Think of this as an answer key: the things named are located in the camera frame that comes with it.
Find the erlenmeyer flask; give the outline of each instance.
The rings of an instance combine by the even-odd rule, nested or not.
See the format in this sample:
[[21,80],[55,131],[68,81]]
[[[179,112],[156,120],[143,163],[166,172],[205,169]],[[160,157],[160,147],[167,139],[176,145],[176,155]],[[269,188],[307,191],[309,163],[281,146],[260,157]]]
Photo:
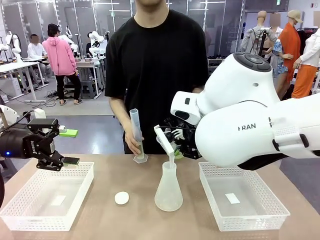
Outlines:
[[176,172],[175,163],[166,161],[162,165],[162,177],[154,196],[154,202],[159,209],[166,212],[178,210],[184,201]]

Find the pink hoodie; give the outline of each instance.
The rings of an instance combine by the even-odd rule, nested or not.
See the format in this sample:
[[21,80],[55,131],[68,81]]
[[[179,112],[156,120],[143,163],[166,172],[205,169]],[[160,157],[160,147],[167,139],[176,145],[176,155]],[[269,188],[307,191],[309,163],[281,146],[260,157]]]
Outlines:
[[55,75],[73,75],[77,69],[74,54],[66,40],[49,37],[42,43]]

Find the fluorescent light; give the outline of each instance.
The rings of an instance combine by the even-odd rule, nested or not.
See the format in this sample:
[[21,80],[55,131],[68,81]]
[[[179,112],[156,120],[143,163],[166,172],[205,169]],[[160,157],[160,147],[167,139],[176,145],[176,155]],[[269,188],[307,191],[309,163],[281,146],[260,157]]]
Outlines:
[[130,12],[130,10],[109,10],[109,12]]
[[118,2],[115,2],[115,3],[110,3],[110,2],[95,2],[94,4],[108,4],[108,5],[110,5],[110,4],[120,4],[120,3],[118,3]]
[[207,2],[202,1],[202,2],[200,2],[200,4],[224,4],[224,3],[225,3],[225,1],[207,1]]

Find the white disc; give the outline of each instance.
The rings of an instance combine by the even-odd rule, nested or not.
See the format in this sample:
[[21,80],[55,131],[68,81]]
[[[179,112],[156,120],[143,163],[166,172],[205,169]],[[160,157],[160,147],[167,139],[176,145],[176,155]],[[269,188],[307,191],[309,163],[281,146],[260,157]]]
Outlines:
[[123,205],[129,201],[129,194],[125,191],[118,192],[114,196],[114,200],[116,204]]

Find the white plastic basket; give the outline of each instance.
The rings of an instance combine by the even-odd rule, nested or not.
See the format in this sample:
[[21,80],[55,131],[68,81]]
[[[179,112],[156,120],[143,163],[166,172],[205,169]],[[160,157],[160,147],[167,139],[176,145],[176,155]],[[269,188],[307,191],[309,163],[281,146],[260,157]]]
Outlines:
[[94,179],[94,163],[38,169],[0,212],[11,231],[69,231]]
[[278,230],[289,211],[255,171],[200,162],[200,180],[222,232]]

